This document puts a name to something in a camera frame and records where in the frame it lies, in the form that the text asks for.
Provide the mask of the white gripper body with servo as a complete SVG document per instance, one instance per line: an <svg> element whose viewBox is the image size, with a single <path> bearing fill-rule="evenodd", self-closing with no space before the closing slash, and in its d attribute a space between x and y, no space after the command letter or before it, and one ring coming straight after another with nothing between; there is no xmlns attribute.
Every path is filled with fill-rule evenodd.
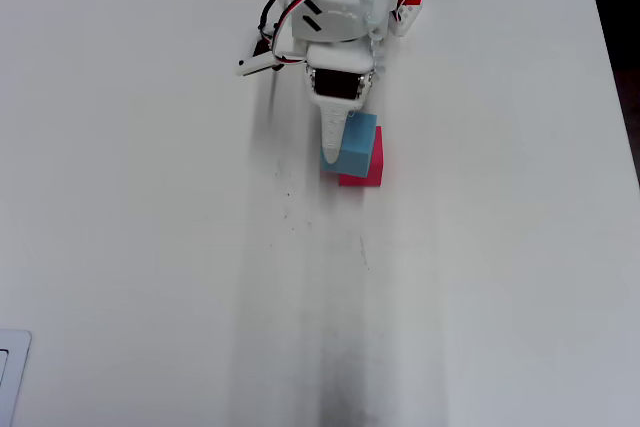
<svg viewBox="0 0 640 427"><path fill-rule="evenodd" d="M374 73L366 41L312 43L307 49L305 80L310 99L318 106L361 110Z"/></svg>

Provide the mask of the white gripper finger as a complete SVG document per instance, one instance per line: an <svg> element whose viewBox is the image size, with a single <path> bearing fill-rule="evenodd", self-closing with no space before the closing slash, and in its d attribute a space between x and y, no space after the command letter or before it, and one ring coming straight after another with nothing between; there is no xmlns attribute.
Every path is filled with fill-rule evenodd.
<svg viewBox="0 0 640 427"><path fill-rule="evenodd" d="M343 106L320 106L322 152L328 164L339 158L348 113Z"/></svg>

